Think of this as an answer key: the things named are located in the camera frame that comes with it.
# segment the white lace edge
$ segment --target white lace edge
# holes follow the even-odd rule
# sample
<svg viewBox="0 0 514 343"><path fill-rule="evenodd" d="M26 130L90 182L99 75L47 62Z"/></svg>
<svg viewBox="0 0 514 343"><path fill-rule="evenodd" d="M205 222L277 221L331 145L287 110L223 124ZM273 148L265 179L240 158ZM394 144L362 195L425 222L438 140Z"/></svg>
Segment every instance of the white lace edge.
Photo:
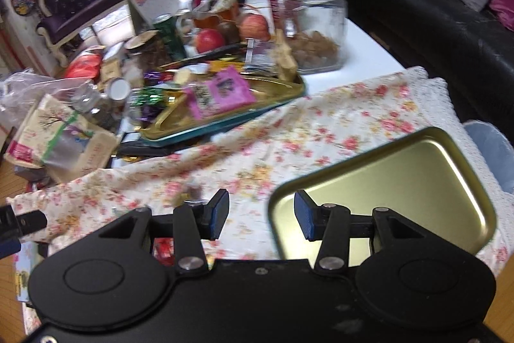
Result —
<svg viewBox="0 0 514 343"><path fill-rule="evenodd" d="M514 195L504 192L490 171L484 157L459 122L447 83L441 78L428 79L423 67L405 69L405 76L412 86L411 94L431 125L446 131L458 145L476 175L482 181L497 216L497 230L503 237L508 254L514 248Z"/></svg>

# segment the wooden floor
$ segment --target wooden floor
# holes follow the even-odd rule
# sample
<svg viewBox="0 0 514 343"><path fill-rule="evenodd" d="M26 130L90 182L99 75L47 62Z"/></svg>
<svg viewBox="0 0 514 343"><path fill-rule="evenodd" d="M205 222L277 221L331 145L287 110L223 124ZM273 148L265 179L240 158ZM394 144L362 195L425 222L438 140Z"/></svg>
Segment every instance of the wooden floor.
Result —
<svg viewBox="0 0 514 343"><path fill-rule="evenodd" d="M5 198L25 192L27 182L14 174L13 166L0 163L0 205ZM14 290L14 265L12 257L0 260L0 337L5 343L17 343L25 338L22 305L16 300Z"/></svg>
<svg viewBox="0 0 514 343"><path fill-rule="evenodd" d="M25 191L26 182L17 177L7 162L0 164L0 203L7 196ZM485 323L505 342L514 343L514 257L498 278L496 298ZM5 343L17 343L25 337L21 304L14 292L12 258L0 260L0 337Z"/></svg>

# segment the red bag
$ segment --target red bag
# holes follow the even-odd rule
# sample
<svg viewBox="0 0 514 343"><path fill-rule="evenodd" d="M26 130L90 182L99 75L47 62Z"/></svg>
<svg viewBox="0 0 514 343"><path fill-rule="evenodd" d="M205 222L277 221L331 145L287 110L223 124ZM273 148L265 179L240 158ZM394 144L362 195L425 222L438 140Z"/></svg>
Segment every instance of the red bag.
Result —
<svg viewBox="0 0 514 343"><path fill-rule="evenodd" d="M73 60L66 71L64 78L88 77L96 79L100 75L102 56L100 54L83 54Z"/></svg>

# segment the black leather sofa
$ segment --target black leather sofa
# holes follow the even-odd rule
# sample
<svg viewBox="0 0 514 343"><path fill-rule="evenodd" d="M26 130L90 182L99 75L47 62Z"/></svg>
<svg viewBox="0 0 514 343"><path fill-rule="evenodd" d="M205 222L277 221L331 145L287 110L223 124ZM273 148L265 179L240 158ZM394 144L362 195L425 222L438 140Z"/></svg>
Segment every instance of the black leather sofa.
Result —
<svg viewBox="0 0 514 343"><path fill-rule="evenodd" d="M514 33L460 0L348 0L349 15L405 66L448 82L461 120L496 125L514 143Z"/></svg>

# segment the white table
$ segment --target white table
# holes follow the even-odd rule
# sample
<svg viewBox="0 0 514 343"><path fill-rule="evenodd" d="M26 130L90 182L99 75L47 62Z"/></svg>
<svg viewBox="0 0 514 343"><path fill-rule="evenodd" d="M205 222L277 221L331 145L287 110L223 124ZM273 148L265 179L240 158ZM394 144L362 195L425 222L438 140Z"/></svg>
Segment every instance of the white table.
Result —
<svg viewBox="0 0 514 343"><path fill-rule="evenodd" d="M350 20L344 48L346 59L341 69L302 77L309 95L403 70L393 56Z"/></svg>

